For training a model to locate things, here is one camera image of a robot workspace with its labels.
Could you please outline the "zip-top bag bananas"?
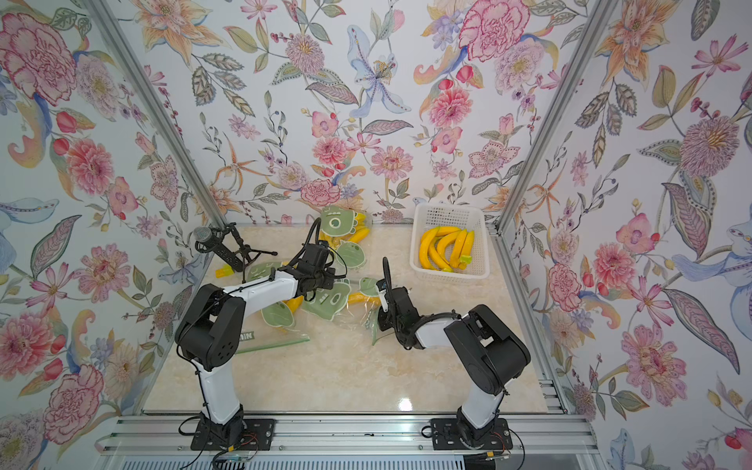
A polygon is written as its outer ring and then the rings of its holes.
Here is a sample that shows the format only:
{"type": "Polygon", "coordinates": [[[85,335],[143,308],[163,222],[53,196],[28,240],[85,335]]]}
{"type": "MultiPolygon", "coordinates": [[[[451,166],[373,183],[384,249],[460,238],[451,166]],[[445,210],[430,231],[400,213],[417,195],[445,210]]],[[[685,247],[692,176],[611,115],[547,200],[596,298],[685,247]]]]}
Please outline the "zip-top bag bananas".
{"type": "Polygon", "coordinates": [[[319,289],[312,301],[303,301],[302,310],[341,329],[360,332],[374,346],[390,335],[378,326],[382,307],[378,283],[373,277],[339,280],[331,290],[319,289]]]}
{"type": "Polygon", "coordinates": [[[371,233],[365,213],[327,206],[320,213],[318,238],[334,251],[336,266],[343,271],[363,268],[367,258],[363,243],[371,233]]]}
{"type": "Polygon", "coordinates": [[[237,353],[289,347],[309,340],[302,300],[288,300],[245,317],[237,353]]]}

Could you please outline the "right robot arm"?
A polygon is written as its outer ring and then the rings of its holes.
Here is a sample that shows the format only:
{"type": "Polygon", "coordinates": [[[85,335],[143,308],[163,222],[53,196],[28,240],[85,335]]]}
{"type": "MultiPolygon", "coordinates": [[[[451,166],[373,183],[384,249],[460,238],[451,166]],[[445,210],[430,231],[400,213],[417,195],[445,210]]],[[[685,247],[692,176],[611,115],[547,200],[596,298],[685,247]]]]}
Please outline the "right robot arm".
{"type": "Polygon", "coordinates": [[[394,285],[387,258],[382,258],[382,269],[377,282],[379,330],[392,330],[407,351],[451,347],[473,383],[456,415],[458,429],[472,439],[491,432],[507,384],[531,363],[527,346],[487,305],[476,305],[466,315],[421,315],[409,290],[394,285]]]}

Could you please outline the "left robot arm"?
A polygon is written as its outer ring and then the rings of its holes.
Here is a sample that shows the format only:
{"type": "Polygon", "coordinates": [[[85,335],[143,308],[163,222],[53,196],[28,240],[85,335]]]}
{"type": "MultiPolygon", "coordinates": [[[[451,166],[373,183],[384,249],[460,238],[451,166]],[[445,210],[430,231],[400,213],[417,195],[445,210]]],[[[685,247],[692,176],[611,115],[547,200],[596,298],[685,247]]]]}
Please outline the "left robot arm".
{"type": "Polygon", "coordinates": [[[177,355],[195,368],[202,415],[209,423],[224,426],[244,416],[230,363],[239,348],[245,317],[286,301],[312,301],[345,277],[334,268],[336,253],[319,238],[321,225],[322,220],[316,219],[301,250],[285,266],[235,287],[205,284],[188,307],[174,342],[177,355]]]}

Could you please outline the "loose yellow banana by stand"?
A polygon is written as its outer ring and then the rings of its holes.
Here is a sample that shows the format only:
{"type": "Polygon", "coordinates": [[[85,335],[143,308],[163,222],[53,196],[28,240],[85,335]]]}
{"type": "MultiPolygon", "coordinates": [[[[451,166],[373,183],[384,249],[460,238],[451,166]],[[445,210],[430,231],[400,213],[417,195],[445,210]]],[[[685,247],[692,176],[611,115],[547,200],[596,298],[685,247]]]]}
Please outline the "loose yellow banana by stand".
{"type": "Polygon", "coordinates": [[[235,274],[235,271],[231,266],[223,266],[223,268],[219,268],[215,271],[216,278],[233,276],[233,274],[235,274]]]}

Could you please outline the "white plastic basket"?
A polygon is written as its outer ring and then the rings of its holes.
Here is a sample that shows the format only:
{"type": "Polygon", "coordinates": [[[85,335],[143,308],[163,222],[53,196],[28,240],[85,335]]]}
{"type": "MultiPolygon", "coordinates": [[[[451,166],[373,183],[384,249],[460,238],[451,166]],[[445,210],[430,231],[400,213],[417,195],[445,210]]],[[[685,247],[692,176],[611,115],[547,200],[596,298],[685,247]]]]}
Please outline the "white plastic basket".
{"type": "Polygon", "coordinates": [[[423,279],[474,284],[491,274],[491,251],[481,210],[419,204],[415,208],[409,263],[423,279]]]}

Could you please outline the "black microphone tripod stand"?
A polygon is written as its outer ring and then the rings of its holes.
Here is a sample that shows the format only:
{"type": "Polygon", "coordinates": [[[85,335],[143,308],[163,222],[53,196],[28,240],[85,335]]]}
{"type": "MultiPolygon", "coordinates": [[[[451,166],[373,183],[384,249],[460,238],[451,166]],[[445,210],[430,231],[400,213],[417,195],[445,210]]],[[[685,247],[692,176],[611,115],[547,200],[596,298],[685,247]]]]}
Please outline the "black microphone tripod stand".
{"type": "Polygon", "coordinates": [[[193,231],[195,249],[200,254],[214,254],[227,264],[235,273],[241,273],[246,280],[248,268],[259,257],[268,255],[276,257],[277,251],[254,249],[246,243],[235,222],[222,227],[201,226],[193,231]]]}

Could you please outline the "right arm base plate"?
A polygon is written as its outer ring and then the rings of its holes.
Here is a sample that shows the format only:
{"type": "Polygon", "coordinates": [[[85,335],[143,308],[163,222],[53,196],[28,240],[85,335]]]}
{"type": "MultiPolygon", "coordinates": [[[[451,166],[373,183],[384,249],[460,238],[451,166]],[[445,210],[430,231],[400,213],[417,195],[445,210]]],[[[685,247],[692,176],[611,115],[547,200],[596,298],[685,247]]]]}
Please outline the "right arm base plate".
{"type": "Polygon", "coordinates": [[[460,412],[452,418],[433,418],[420,433],[432,441],[433,450],[506,452],[513,449],[507,420],[498,413],[481,428],[475,428],[460,412]]]}

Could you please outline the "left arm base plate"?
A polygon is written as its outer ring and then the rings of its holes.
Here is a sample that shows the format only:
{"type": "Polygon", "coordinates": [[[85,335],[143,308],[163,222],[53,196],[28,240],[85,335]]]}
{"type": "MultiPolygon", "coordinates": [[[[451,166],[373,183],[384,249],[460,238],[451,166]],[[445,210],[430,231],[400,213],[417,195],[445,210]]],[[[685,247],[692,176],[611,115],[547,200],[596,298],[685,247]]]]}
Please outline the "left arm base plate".
{"type": "Polygon", "coordinates": [[[191,433],[190,450],[270,450],[276,424],[274,419],[247,418],[241,412],[228,423],[217,424],[201,413],[196,430],[191,433]]]}

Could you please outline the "aluminium front rail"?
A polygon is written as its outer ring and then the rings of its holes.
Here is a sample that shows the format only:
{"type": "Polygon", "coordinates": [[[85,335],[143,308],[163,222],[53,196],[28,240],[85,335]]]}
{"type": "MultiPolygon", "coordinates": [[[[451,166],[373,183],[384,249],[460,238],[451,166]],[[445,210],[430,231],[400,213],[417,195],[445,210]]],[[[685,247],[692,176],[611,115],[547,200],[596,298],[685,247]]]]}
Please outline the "aluminium front rail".
{"type": "Polygon", "coordinates": [[[483,444],[466,444],[454,417],[428,412],[256,413],[234,452],[200,443],[185,413],[119,418],[95,442],[99,469],[602,469],[585,418],[542,384],[548,412],[499,417],[483,444]]]}

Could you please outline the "left corner aluminium post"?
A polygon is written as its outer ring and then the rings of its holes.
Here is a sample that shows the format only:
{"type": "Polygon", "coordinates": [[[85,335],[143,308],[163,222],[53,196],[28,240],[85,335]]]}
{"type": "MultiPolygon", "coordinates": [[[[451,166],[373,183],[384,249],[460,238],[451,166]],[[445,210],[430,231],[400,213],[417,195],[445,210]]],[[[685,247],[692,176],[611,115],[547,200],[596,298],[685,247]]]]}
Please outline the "left corner aluminium post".
{"type": "Polygon", "coordinates": [[[226,218],[221,213],[215,199],[210,194],[208,186],[201,178],[197,166],[185,147],[176,127],[165,113],[162,100],[152,86],[143,66],[138,61],[123,30],[106,1],[83,0],[82,4],[93,23],[99,27],[105,42],[113,49],[113,55],[121,65],[123,73],[134,87],[139,98],[143,101],[155,129],[164,138],[168,148],[172,150],[177,165],[185,175],[188,184],[194,190],[199,205],[209,219],[210,225],[220,227],[225,225],[226,218]]]}

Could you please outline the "corner aluminium post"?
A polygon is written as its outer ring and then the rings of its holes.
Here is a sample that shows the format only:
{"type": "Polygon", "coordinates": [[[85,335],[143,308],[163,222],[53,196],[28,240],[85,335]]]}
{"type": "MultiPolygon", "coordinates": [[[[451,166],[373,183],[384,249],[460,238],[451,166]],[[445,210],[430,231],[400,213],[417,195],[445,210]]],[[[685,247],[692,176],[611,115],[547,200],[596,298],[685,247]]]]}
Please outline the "corner aluminium post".
{"type": "Polygon", "coordinates": [[[558,87],[550,108],[544,114],[540,130],[533,141],[528,156],[523,162],[522,170],[519,176],[517,176],[517,180],[515,180],[515,185],[507,206],[501,212],[501,218],[495,229],[495,235],[499,237],[503,236],[505,231],[513,225],[514,215],[522,203],[527,185],[530,183],[538,164],[544,158],[546,147],[559,127],[559,123],[567,111],[572,98],[575,96],[578,83],[589,64],[589,60],[591,60],[591,56],[595,52],[595,48],[597,48],[597,41],[599,41],[601,35],[606,31],[610,17],[617,4],[617,1],[597,1],[595,3],[595,9],[584,25],[582,37],[578,41],[571,58],[570,68],[558,87]]]}
{"type": "Polygon", "coordinates": [[[155,129],[164,138],[168,148],[172,150],[177,165],[185,175],[188,184],[194,190],[199,205],[209,219],[210,225],[220,227],[225,225],[226,218],[221,213],[215,199],[210,194],[208,186],[201,178],[197,166],[185,147],[176,127],[165,113],[162,100],[152,86],[143,66],[138,61],[123,30],[106,1],[83,0],[82,4],[93,23],[99,27],[105,42],[113,49],[113,55],[121,65],[123,73],[134,87],[139,98],[143,101],[155,129]]]}

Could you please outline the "right corner aluminium post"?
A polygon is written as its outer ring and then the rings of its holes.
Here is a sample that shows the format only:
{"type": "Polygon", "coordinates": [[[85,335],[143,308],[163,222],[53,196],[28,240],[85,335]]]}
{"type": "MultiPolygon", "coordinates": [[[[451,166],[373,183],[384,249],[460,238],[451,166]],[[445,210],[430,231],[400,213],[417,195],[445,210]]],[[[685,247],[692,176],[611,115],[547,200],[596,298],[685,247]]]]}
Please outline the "right corner aluminium post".
{"type": "Polygon", "coordinates": [[[571,58],[570,68],[558,87],[550,108],[544,114],[540,130],[533,141],[528,156],[523,162],[522,170],[519,176],[517,176],[517,180],[515,180],[515,185],[507,206],[501,212],[501,218],[495,229],[495,235],[499,237],[503,236],[505,231],[513,225],[514,215],[522,203],[527,185],[530,183],[538,164],[544,158],[546,147],[559,127],[559,123],[567,111],[572,98],[575,96],[578,83],[589,64],[589,60],[591,60],[591,56],[595,52],[595,48],[597,48],[597,41],[599,41],[601,35],[606,31],[610,17],[617,4],[617,1],[597,1],[595,3],[595,9],[584,25],[582,37],[578,41],[571,58]]]}

